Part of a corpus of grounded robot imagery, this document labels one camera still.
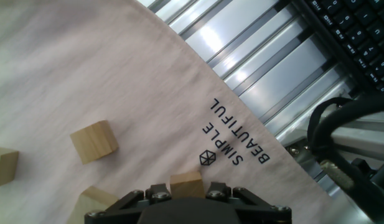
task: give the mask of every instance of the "wooden block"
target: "wooden block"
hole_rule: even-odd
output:
[[[108,121],[99,121],[70,135],[83,164],[114,152],[118,142]]]
[[[78,197],[67,224],[84,224],[84,215],[92,210],[106,210],[118,201],[118,197],[96,187],[89,187]]]
[[[172,175],[170,178],[172,198],[200,197],[205,198],[203,180],[200,172]]]
[[[19,152],[0,147],[0,186],[15,178]]]

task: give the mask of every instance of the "screw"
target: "screw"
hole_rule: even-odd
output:
[[[243,191],[243,190],[246,190],[246,188],[244,188],[244,187],[235,187],[234,190]]]
[[[272,205],[271,207],[272,209],[278,211],[278,212],[285,212],[285,211],[288,211],[290,210],[289,207],[287,206],[282,206],[282,205]]]
[[[143,194],[143,190],[133,190],[132,193],[134,194]]]
[[[225,194],[222,193],[221,191],[219,190],[212,190],[208,193],[209,196],[213,197],[213,198],[217,198],[217,197],[224,197]]]
[[[296,155],[299,154],[299,151],[298,151],[298,149],[290,149],[290,154],[291,154],[292,156],[296,156]]]
[[[158,198],[158,199],[163,199],[163,198],[168,198],[169,194],[167,192],[158,192],[154,195],[152,195],[152,198]]]
[[[98,218],[98,217],[103,216],[105,213],[106,212],[102,211],[102,210],[92,210],[92,211],[88,212],[87,215],[89,217],[92,217],[92,218]]]

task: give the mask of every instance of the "black cable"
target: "black cable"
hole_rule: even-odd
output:
[[[330,105],[337,104],[340,106],[345,105],[346,103],[351,102],[351,99],[348,98],[342,98],[342,97],[335,97],[332,99],[329,99],[323,103],[321,103],[319,106],[315,108],[315,110],[311,114],[311,118],[309,120],[308,125],[308,132],[307,132],[307,140],[308,142],[312,142],[312,138],[314,135],[314,131],[319,124],[319,121],[321,120],[322,113],[328,108]]]
[[[339,101],[344,102],[344,106],[319,123],[325,108]],[[375,222],[384,221],[384,194],[334,150],[331,134],[343,124],[381,111],[384,111],[384,94],[366,96],[349,103],[347,100],[334,98],[315,109],[312,114],[314,119],[310,121],[308,129],[310,148],[316,160],[319,163],[324,160],[333,162],[339,170],[353,180],[354,185],[351,188],[345,187],[343,183],[337,184]]]
[[[371,95],[359,100],[351,101],[328,115],[314,130],[313,145],[326,144],[331,133],[343,124],[354,121],[362,116],[384,111],[384,94]]]

